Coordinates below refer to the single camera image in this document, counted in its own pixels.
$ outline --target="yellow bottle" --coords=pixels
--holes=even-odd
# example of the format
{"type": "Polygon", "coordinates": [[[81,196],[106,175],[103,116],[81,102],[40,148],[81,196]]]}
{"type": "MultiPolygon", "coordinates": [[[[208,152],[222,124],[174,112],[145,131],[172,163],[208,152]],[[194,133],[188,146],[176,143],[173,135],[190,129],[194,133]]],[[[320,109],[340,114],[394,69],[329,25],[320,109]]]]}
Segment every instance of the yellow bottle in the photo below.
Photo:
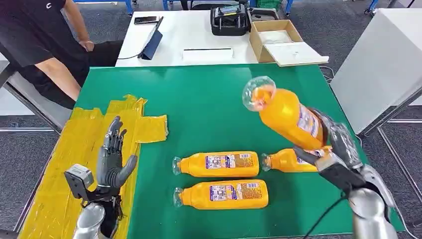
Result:
{"type": "Polygon", "coordinates": [[[303,149],[324,146],[320,120],[303,106],[295,93],[277,89],[268,76],[250,80],[242,94],[243,104],[259,111],[264,124],[303,149]]]}
{"type": "MultiPolygon", "coordinates": [[[[322,149],[306,150],[306,152],[324,157],[327,153],[331,152],[331,146],[325,146],[322,149]]],[[[298,173],[298,172],[317,172],[317,168],[296,156],[292,148],[286,148],[278,151],[275,154],[261,155],[262,170],[268,171],[270,169],[278,169],[285,173],[298,173]]]]}
{"type": "Polygon", "coordinates": [[[174,157],[173,173],[195,177],[253,177],[258,175],[258,155],[251,151],[196,153],[187,158],[174,157]]]}
{"type": "Polygon", "coordinates": [[[189,205],[201,210],[263,208],[268,205],[268,191],[259,179],[203,182],[176,188],[173,202],[176,207],[189,205]]]}

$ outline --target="smartphone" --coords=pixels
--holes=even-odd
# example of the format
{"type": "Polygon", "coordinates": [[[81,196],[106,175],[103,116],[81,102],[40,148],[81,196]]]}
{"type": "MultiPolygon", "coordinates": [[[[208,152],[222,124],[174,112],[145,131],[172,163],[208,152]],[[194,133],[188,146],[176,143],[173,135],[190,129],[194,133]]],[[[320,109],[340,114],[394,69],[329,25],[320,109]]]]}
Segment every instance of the smartphone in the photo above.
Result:
{"type": "Polygon", "coordinates": [[[140,24],[149,24],[158,22],[157,16],[142,16],[142,17],[135,17],[135,21],[133,24],[140,25],[140,24]]]}

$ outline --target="green table mat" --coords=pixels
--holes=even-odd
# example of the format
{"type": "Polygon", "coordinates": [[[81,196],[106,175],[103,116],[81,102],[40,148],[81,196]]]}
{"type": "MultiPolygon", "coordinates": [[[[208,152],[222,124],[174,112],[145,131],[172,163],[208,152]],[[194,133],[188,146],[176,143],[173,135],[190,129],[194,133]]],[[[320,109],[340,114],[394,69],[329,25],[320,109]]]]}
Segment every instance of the green table mat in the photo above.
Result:
{"type": "MultiPolygon", "coordinates": [[[[175,187],[204,181],[172,173],[174,156],[197,152],[251,150],[275,153],[292,144],[266,127],[258,113],[242,104],[246,82],[271,77],[278,88],[295,92],[301,103],[348,125],[318,66],[280,68],[276,64],[211,65],[92,69],[76,106],[98,107],[105,113],[110,100],[126,94],[148,100],[146,116],[168,116],[166,141],[141,146],[138,178],[128,238],[230,239],[304,235],[340,191],[317,173],[260,171],[268,186],[269,204],[263,209],[201,211],[173,206],[175,187]]],[[[366,156],[361,148],[362,161],[366,156]]],[[[313,235],[352,232],[346,201],[334,208],[313,235]]],[[[397,216],[393,224],[403,230],[397,216]]]]}

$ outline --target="humanoid robot hand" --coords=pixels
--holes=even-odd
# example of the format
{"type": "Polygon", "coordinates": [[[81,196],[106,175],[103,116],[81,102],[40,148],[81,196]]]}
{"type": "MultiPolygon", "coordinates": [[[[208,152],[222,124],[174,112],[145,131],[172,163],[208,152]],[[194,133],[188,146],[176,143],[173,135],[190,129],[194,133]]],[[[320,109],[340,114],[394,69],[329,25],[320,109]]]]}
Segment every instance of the humanoid robot hand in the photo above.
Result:
{"type": "Polygon", "coordinates": [[[104,137],[104,145],[100,148],[97,160],[97,183],[99,187],[120,188],[136,167],[138,157],[131,155],[122,166],[122,147],[126,129],[120,132],[123,123],[120,116],[111,122],[104,137]]]}

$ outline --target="yellow tape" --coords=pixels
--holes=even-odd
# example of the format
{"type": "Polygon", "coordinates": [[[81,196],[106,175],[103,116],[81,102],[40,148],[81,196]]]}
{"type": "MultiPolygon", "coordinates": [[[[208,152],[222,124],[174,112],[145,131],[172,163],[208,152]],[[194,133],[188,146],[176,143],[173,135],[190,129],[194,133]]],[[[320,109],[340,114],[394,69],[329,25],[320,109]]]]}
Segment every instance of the yellow tape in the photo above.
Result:
{"type": "MultiPolygon", "coordinates": [[[[127,129],[122,149],[123,165],[130,155],[139,155],[138,143],[166,139],[167,117],[143,117],[146,100],[131,95],[125,98],[125,101],[110,101],[105,116],[99,109],[73,110],[47,165],[19,239],[72,238],[81,211],[81,199],[73,198],[63,172],[78,163],[91,169],[95,178],[98,149],[115,116],[120,116],[122,129],[127,129]]],[[[127,236],[136,175],[137,168],[120,191],[124,217],[119,222],[115,239],[127,236]]],[[[96,183],[89,189],[92,191],[95,187],[96,183]]]]}

